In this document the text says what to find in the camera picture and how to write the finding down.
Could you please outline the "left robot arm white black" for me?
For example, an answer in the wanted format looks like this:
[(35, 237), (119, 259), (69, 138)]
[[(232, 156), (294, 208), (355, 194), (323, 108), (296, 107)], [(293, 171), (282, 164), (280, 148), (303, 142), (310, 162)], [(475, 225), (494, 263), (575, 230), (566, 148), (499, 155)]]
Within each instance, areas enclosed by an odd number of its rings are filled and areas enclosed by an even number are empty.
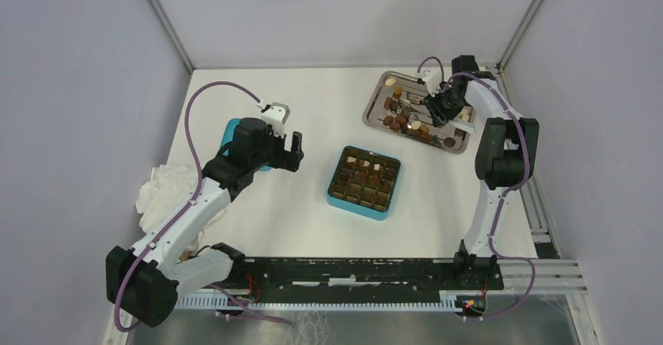
[[(216, 282), (231, 289), (244, 282), (245, 266), (216, 247), (187, 261), (181, 261), (180, 255), (253, 183), (261, 168), (299, 170), (303, 136), (295, 131), (290, 139), (292, 144), (287, 148), (285, 136), (273, 125), (253, 117), (241, 119), (232, 140), (206, 165), (197, 166), (197, 181), (190, 196), (133, 246), (116, 246), (109, 251), (106, 294), (113, 304), (116, 329), (130, 332), (137, 324), (154, 328), (165, 321), (179, 299)], [(123, 325), (123, 312), (136, 324)]]

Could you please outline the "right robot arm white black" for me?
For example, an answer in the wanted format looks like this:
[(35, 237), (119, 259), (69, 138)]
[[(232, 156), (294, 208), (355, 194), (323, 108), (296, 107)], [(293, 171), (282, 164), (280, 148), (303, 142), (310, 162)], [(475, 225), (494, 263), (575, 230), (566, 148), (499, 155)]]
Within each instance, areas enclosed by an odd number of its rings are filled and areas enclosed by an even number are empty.
[(470, 289), (496, 274), (501, 258), (496, 248), (501, 222), (513, 193), (532, 177), (539, 137), (539, 122), (522, 116), (498, 89), (494, 76), (479, 69), (475, 57), (458, 56), (452, 74), (418, 67), (418, 83), (428, 94), (422, 103), (436, 127), (453, 124), (471, 132), (460, 118), (470, 106), (483, 123), (475, 155), (475, 174), (480, 182), (475, 214), (466, 236), (453, 257), (451, 276), (462, 289)]

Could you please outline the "teal chocolate box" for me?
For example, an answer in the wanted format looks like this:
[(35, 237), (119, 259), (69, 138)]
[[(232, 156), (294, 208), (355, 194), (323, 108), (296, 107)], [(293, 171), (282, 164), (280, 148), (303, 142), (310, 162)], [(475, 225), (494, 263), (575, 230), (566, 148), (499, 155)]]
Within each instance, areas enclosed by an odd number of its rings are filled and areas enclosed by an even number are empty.
[(394, 157), (345, 146), (326, 190), (327, 202), (331, 207), (384, 221), (394, 203), (401, 172), (402, 163)]

